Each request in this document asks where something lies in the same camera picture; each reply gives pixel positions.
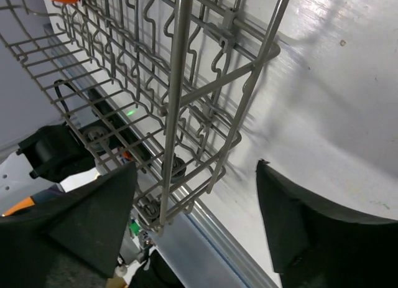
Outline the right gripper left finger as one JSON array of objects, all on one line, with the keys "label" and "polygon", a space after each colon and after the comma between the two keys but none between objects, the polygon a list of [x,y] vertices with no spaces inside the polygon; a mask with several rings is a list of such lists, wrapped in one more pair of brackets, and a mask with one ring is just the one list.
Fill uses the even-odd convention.
[{"label": "right gripper left finger", "polygon": [[130,162],[1,218],[1,287],[104,287],[114,274],[137,185]]}]

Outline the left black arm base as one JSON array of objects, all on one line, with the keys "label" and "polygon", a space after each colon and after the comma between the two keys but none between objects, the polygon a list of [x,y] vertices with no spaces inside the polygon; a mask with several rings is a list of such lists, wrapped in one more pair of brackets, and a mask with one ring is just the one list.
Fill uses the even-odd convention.
[{"label": "left black arm base", "polygon": [[95,87],[83,91],[86,98],[93,102],[92,106],[84,106],[84,99],[69,82],[58,79],[53,84],[57,104],[63,108],[68,118],[78,119],[79,131],[98,155],[105,155],[104,146],[119,151],[124,147],[120,139],[124,139],[127,144],[133,145],[132,149],[142,160],[151,159],[150,152],[139,141],[137,134]]}]

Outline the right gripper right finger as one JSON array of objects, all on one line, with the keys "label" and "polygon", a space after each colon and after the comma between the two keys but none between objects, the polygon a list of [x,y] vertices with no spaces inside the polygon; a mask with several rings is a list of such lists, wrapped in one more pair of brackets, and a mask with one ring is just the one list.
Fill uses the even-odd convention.
[{"label": "right gripper right finger", "polygon": [[259,160],[256,187],[283,287],[396,287],[397,221],[348,208]]}]

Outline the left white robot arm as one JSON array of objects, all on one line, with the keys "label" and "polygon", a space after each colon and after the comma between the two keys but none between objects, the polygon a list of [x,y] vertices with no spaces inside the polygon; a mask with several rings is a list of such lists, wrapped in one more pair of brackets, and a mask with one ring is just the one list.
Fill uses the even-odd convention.
[{"label": "left white robot arm", "polygon": [[69,176],[89,171],[95,160],[70,127],[44,126],[18,143],[1,163],[1,214]]}]

